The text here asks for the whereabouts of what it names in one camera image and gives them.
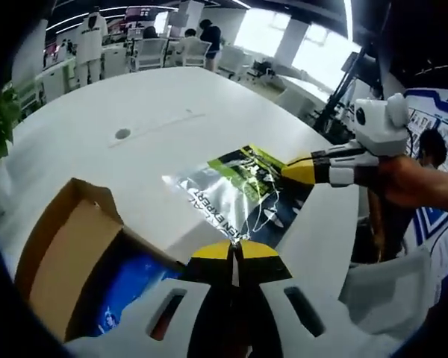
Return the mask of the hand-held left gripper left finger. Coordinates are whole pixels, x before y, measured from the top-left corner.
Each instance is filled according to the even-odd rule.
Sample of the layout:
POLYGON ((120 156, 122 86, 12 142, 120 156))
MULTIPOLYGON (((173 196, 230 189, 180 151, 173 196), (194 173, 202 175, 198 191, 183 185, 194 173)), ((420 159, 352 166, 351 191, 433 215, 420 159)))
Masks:
POLYGON ((167 278, 123 311, 98 337, 66 343, 73 357, 228 357, 230 244, 200 248, 177 278, 167 278))

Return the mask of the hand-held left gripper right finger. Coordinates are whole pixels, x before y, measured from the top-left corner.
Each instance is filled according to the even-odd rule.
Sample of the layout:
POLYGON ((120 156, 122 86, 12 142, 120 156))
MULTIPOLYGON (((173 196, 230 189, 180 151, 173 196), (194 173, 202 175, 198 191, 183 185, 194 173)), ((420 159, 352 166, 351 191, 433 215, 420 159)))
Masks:
POLYGON ((253 357, 390 357, 399 341, 355 325, 338 299, 292 276, 278 253, 236 247, 253 357))

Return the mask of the person's right hand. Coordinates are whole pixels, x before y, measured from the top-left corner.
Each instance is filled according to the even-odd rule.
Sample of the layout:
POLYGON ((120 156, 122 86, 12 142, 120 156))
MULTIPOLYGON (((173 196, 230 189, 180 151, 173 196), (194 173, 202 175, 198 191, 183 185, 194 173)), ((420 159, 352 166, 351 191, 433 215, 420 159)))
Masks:
POLYGON ((406 156, 393 157, 379 164, 379 178, 385 198, 402 207, 425 207, 435 204, 433 193, 435 169, 422 167, 406 156))

